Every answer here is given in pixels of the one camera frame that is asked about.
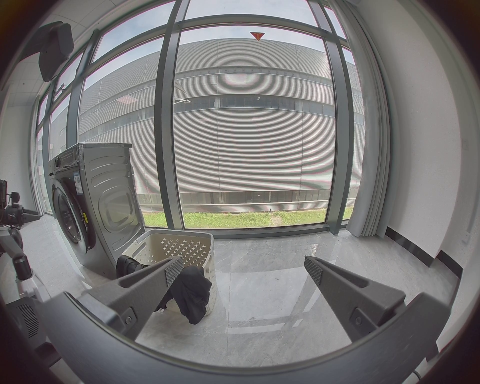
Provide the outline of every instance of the white curtain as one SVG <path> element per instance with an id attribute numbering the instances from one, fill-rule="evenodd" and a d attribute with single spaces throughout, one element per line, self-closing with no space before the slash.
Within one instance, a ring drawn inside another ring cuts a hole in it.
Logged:
<path id="1" fill-rule="evenodd" d="M 347 230 L 355 236 L 376 234 L 383 237 L 398 183 L 399 139 L 398 132 L 390 124 L 395 104 L 391 98 L 387 99 L 385 83 L 388 79 L 355 6 L 344 0 L 330 0 L 329 4 L 344 28 L 357 65 L 365 113 L 362 177 Z"/>

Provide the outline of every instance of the black cloth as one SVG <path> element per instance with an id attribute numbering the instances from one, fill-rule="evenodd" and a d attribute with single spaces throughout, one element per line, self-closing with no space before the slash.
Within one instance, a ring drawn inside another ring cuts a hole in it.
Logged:
<path id="1" fill-rule="evenodd" d="M 117 278 L 129 275 L 145 267 L 148 267 L 148 265 L 140 264 L 129 256 L 121 255 L 117 260 Z"/>
<path id="2" fill-rule="evenodd" d="M 174 280 L 159 305 L 155 309 L 165 309 L 174 299 L 190 324 L 198 324 L 206 314 L 212 283 L 205 278 L 204 269 L 197 266 L 185 267 Z"/>

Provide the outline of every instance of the marble floor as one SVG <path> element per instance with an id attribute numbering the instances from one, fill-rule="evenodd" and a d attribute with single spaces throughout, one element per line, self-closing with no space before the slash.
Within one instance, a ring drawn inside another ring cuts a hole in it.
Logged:
<path id="1" fill-rule="evenodd" d="M 56 221 L 45 216 L 22 228 L 32 267 L 54 296 L 75 296 L 105 282 L 78 264 Z M 427 292 L 448 303 L 457 277 L 435 260 L 430 268 L 389 238 L 355 238 L 346 230 L 277 239 L 216 240 L 218 296 L 197 325 L 177 312 L 152 314 L 137 342 L 171 356 L 223 366 L 266 366 L 317 357 L 350 343 L 303 267 L 319 257 L 401 289 L 410 302 Z M 14 271 L 0 258 L 0 292 L 18 298 Z"/>

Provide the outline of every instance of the white wall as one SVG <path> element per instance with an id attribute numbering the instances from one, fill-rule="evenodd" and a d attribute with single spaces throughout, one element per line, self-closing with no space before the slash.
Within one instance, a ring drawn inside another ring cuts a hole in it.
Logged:
<path id="1" fill-rule="evenodd" d="M 7 107 L 0 135 L 0 179 L 8 192 L 19 192 L 20 204 L 36 210 L 28 173 L 31 106 Z"/>
<path id="2" fill-rule="evenodd" d="M 402 174 L 390 226 L 464 268 L 437 340 L 441 350 L 480 295 L 480 82 L 455 41 L 414 0 L 363 0 L 359 9 L 398 100 Z"/>
<path id="3" fill-rule="evenodd" d="M 396 101 L 400 174 L 389 226 L 436 257 L 455 206 L 460 130 L 444 68 L 416 21 L 397 0 L 362 0 Z"/>

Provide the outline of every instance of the red triangle sign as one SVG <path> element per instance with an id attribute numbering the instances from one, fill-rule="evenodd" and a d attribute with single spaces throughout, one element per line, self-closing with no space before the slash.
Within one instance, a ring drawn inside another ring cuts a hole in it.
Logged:
<path id="1" fill-rule="evenodd" d="M 254 38 L 256 38 L 258 41 L 262 38 L 263 35 L 265 35 L 265 32 L 250 32 Z"/>

